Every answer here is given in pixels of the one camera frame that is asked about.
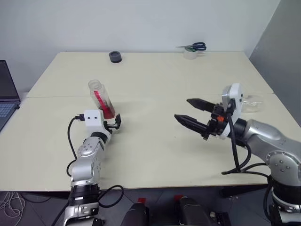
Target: scissors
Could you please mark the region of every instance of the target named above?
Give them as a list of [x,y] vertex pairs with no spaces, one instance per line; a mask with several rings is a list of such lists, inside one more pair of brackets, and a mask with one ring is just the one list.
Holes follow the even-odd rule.
[[204,42],[196,42],[189,46],[177,46],[177,48],[189,48],[195,51],[205,51],[207,47]]

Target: plastic bottle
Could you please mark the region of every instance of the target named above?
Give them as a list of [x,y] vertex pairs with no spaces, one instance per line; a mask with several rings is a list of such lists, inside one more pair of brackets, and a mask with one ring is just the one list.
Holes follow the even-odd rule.
[[104,85],[99,80],[91,80],[88,85],[96,106],[103,111],[103,117],[105,119],[114,118],[115,110]]

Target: clear plastic cup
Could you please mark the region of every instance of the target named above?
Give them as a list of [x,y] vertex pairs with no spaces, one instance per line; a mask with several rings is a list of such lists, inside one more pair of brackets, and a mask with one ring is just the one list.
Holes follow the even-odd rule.
[[261,96],[244,95],[243,96],[243,113],[262,112],[264,109],[264,102]]

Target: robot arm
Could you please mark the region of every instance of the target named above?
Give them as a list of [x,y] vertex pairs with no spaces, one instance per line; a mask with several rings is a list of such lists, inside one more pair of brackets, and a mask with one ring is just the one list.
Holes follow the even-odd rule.
[[213,104],[202,99],[188,99],[195,108],[211,113],[208,124],[187,115],[175,115],[183,126],[198,132],[207,140],[209,135],[230,137],[227,116],[232,115],[236,143],[248,145],[271,170],[274,204],[270,206],[272,224],[301,223],[301,143],[285,137],[278,129],[255,120],[239,118],[241,110],[240,89],[226,88],[222,103]]
[[86,110],[84,119],[90,136],[79,147],[77,160],[72,165],[71,192],[65,209],[64,226],[102,226],[98,214],[100,195],[99,178],[105,145],[111,138],[112,130],[119,129],[120,115],[115,124],[107,124],[101,110]]

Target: black wire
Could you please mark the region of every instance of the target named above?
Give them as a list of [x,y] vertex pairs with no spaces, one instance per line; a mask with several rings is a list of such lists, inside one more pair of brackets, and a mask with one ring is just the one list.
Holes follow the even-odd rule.
[[68,164],[68,166],[67,166],[67,168],[66,168],[66,173],[67,173],[67,175],[70,176],[70,177],[71,177],[71,174],[69,173],[69,167],[71,166],[72,163],[74,163],[74,162],[77,160],[77,156],[76,156],[76,154],[75,154],[75,151],[74,151],[74,148],[73,148],[71,139],[70,139],[70,128],[71,128],[71,125],[72,125],[73,121],[76,120],[76,119],[77,119],[77,117],[74,117],[74,118],[71,119],[71,121],[69,122],[69,125],[68,125],[68,129],[67,129],[67,137],[68,137],[68,141],[69,141],[70,148],[71,148],[71,150],[72,150],[73,156],[74,156],[74,158],[75,158],[75,160],[72,160],[72,161]]
[[71,177],[71,174],[69,173],[69,167],[70,167],[71,164],[74,163],[75,161],[76,161],[76,159],[75,159],[75,160],[72,160],[72,161],[68,164],[68,166],[67,166],[67,168],[66,168],[66,173],[67,173],[67,175],[70,176],[70,177]]
[[[119,188],[121,189],[121,195],[120,195],[120,197],[119,197],[114,203],[112,203],[112,204],[110,204],[110,205],[104,205],[104,204],[101,204],[101,203],[99,202],[99,200],[100,200],[101,198],[103,198],[110,190],[112,190],[112,189],[115,188],[115,187],[119,187]],[[99,206],[100,206],[100,207],[103,207],[103,208],[110,208],[110,207],[112,207],[112,206],[115,206],[118,202],[120,202],[120,200],[122,199],[123,195],[124,195],[124,188],[123,188],[123,186],[121,186],[121,185],[114,185],[114,186],[110,187],[108,190],[106,190],[104,193],[100,194],[100,196],[98,197],[98,203],[99,203]]]
[[67,136],[68,136],[68,141],[69,141],[73,156],[74,156],[75,159],[77,159],[77,156],[75,154],[75,151],[74,151],[71,139],[70,139],[70,128],[71,128],[71,125],[72,125],[74,120],[76,120],[76,117],[72,118],[71,121],[69,122],[68,129],[67,129]]
[[249,169],[251,169],[251,168],[253,168],[253,167],[256,167],[256,166],[267,166],[267,164],[265,164],[265,163],[263,163],[263,162],[262,162],[262,163],[255,163],[255,164],[249,165],[249,166],[247,166],[247,167],[241,169],[241,171],[242,171],[242,172],[245,172],[245,171],[247,171],[247,170],[249,170]]
[[47,199],[45,199],[45,200],[43,200],[43,201],[33,201],[33,200],[29,200],[29,199],[25,198],[23,193],[19,193],[19,194],[21,195],[21,197],[22,197],[24,200],[26,200],[26,201],[28,201],[28,202],[31,202],[31,203],[44,203],[44,202],[47,202],[49,199],[51,199],[51,197],[49,197],[49,198],[47,198]]
[[227,119],[228,119],[229,126],[230,126],[232,152],[233,152],[233,158],[234,158],[234,162],[235,162],[235,168],[236,168],[236,171],[240,173],[238,154],[237,154],[237,149],[236,149],[236,138],[235,138],[234,124],[233,124],[232,116],[231,116],[230,113],[227,114]]
[[270,216],[268,213],[267,202],[268,202],[268,196],[269,196],[269,192],[270,192],[271,188],[272,188],[272,185],[269,183],[267,190],[265,191],[264,198],[263,198],[263,211],[269,221],[271,221],[271,219],[270,219]]
[[264,173],[260,173],[260,172],[246,171],[246,172],[243,172],[243,173],[255,174],[255,175],[263,176],[263,177],[265,177],[265,178],[269,178],[268,175],[266,175],[266,174],[264,174]]
[[59,220],[61,214],[62,214],[62,213],[65,211],[65,209],[67,208],[68,204],[69,204],[69,202],[67,202],[67,203],[63,206],[63,208],[61,209],[61,211],[57,214],[55,220],[52,222],[51,226],[55,226],[55,224],[56,224],[57,221]]
[[[239,165],[240,168],[243,168],[245,165],[247,165],[249,163],[250,159],[251,159],[251,156],[252,156],[251,148],[248,144],[246,144],[246,148],[248,150],[248,155],[247,155],[246,159],[243,161],[243,163]],[[234,169],[231,169],[229,171],[224,171],[224,172],[222,172],[222,174],[227,175],[227,174],[236,173],[236,172],[237,172],[237,170],[236,170],[236,168],[234,168]]]

